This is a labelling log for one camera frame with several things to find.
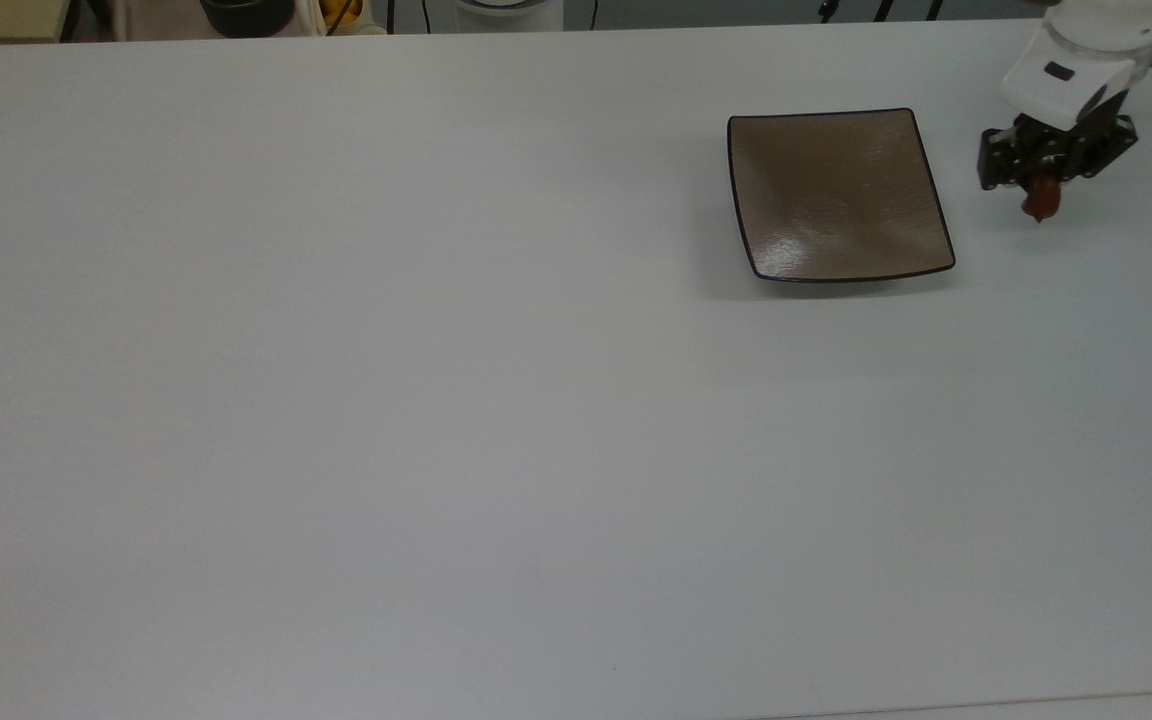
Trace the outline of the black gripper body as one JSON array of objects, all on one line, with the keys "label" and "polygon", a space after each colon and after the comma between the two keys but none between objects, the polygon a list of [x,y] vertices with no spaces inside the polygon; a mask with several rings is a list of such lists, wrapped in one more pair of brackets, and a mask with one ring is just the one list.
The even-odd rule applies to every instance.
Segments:
[{"label": "black gripper body", "polygon": [[1084,128],[1096,128],[1121,113],[1126,103],[1126,92],[1115,94],[1111,100],[1097,106],[1087,118],[1083,118],[1071,129],[1056,129],[1044,124],[1039,120],[1026,118],[1024,114],[1016,115],[1014,124],[1028,124],[1032,132],[1032,151],[1030,151],[1030,176],[1033,176],[1039,168],[1049,165],[1056,179],[1062,181],[1062,160],[1064,160],[1066,142],[1074,132],[1082,132]]}]

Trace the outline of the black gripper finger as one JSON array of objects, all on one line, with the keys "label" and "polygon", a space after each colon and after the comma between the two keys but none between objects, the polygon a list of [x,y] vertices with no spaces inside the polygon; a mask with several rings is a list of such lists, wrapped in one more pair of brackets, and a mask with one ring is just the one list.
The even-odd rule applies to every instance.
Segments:
[{"label": "black gripper finger", "polygon": [[1032,132],[1028,124],[988,128],[980,132],[977,154],[977,177],[984,191],[1001,187],[1029,191]]},{"label": "black gripper finger", "polygon": [[1062,182],[1096,179],[1138,141],[1134,119],[1117,114],[1096,128],[1074,132],[1066,142]]}]

